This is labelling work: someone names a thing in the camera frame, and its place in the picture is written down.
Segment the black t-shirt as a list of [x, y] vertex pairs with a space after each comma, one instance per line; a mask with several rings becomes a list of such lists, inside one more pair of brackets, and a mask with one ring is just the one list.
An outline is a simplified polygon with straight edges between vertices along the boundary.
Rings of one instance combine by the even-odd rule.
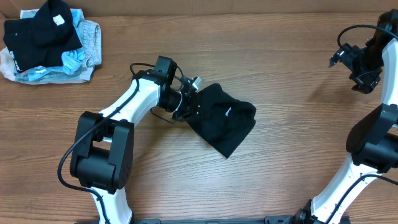
[[189, 126], [225, 158], [229, 158], [256, 124], [256, 107], [212, 84], [194, 97]]

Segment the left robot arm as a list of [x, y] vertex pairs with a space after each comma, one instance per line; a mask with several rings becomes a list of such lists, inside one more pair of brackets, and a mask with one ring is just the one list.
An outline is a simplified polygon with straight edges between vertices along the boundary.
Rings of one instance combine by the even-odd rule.
[[98, 223], [134, 221], [124, 187], [132, 171], [134, 129], [144, 115], [156, 106], [172, 113], [176, 121], [190, 114], [187, 104], [202, 80], [182, 76], [180, 89], [174, 90], [173, 79], [173, 71], [141, 70], [111, 106], [80, 116], [69, 151], [70, 173], [79, 180], [78, 189], [93, 197]]

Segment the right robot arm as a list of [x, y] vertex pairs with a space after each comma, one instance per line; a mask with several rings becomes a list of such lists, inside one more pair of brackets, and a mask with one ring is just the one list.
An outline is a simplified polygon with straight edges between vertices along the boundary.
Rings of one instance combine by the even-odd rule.
[[379, 82], [379, 106], [353, 126], [346, 140], [346, 158], [324, 190], [286, 223], [349, 223], [345, 210], [374, 180], [397, 168], [397, 9], [381, 14], [375, 33], [363, 48], [339, 44], [330, 66], [341, 62], [350, 71], [354, 91], [371, 93]]

